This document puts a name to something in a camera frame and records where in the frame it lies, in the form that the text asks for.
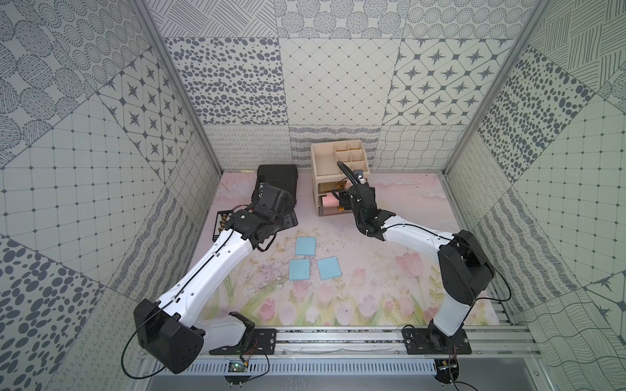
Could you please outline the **pink sticky note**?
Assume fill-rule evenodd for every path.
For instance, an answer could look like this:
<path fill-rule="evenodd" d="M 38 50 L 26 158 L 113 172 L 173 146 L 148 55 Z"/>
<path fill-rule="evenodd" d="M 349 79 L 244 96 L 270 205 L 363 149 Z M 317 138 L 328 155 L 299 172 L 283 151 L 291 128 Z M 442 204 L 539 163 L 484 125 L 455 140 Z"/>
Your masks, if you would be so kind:
<path fill-rule="evenodd" d="M 322 205 L 324 206 L 324 208 L 336 208 L 340 206 L 337 199 L 334 197 L 332 193 L 324 195 L 323 197 L 321 197 L 321 200 L 322 200 Z"/>

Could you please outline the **grey transparent drawer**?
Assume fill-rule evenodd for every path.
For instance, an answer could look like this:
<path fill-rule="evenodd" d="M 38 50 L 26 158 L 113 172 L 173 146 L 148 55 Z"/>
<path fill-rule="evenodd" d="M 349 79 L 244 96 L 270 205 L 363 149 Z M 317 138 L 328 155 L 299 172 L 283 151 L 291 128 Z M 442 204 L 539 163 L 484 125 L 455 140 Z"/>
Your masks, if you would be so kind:
<path fill-rule="evenodd" d="M 317 190 L 319 194 L 326 194 L 332 191 L 339 191 L 344 189 L 346 182 L 320 182 L 317 184 Z"/>

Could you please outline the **beige desk organizer cabinet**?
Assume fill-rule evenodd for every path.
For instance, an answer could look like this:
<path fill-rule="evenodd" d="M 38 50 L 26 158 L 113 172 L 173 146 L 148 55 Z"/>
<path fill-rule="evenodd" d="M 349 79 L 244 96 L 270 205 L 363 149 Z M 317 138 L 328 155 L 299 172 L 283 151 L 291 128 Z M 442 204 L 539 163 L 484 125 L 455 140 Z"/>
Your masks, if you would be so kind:
<path fill-rule="evenodd" d="M 361 140 L 343 140 L 311 145 L 311 168 L 315 184 L 338 182 L 346 176 L 337 166 L 341 161 L 350 170 L 362 170 L 368 179 L 368 158 Z"/>

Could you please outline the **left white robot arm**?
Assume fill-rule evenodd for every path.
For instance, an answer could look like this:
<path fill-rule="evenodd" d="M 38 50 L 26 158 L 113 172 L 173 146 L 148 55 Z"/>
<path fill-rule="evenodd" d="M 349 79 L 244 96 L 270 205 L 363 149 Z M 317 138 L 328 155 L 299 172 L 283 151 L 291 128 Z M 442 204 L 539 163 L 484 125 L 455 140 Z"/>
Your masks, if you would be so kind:
<path fill-rule="evenodd" d="M 261 201 L 234 213 L 214 245 L 187 275 L 156 301 L 135 307 L 133 337 L 163 368 L 179 374 L 203 351 L 243 355 L 254 348 L 255 324 L 233 311 L 201 324 L 201 312 L 230 272 L 264 241 L 297 226 L 293 206 Z"/>

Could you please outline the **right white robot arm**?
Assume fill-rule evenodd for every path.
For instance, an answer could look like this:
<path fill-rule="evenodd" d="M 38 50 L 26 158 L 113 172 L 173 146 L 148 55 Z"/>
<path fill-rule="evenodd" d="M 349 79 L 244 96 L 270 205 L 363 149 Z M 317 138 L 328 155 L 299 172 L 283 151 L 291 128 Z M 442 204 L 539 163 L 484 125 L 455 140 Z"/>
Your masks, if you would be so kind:
<path fill-rule="evenodd" d="M 461 336 L 462 327 L 479 294 L 496 275 L 474 235 L 466 230 L 441 233 L 419 226 L 378 208 L 376 193 L 367 183 L 358 183 L 336 196 L 350 210 L 358 231 L 380 241 L 390 241 L 436 258 L 445 291 L 442 305 L 425 332 L 432 350 L 442 352 Z"/>

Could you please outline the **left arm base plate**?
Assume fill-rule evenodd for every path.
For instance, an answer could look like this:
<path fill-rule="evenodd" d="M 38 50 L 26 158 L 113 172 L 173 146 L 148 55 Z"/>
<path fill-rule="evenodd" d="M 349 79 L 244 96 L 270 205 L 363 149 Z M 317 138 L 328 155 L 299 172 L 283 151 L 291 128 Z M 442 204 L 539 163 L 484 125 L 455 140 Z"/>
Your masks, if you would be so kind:
<path fill-rule="evenodd" d="M 210 350 L 210 355 L 274 355 L 276 348 L 277 330 L 274 328 L 259 328 L 246 331 L 241 340 L 233 346 L 223 346 Z"/>

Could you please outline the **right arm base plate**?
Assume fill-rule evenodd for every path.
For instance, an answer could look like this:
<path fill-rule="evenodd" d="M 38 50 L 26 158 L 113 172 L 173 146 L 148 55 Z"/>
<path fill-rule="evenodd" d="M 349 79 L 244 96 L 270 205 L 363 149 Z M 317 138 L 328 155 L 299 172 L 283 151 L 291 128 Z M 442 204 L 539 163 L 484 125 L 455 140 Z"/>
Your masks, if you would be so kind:
<path fill-rule="evenodd" d="M 448 337 L 436 328 L 406 325 L 401 334 L 408 355 L 471 355 L 466 331 L 461 328 Z"/>

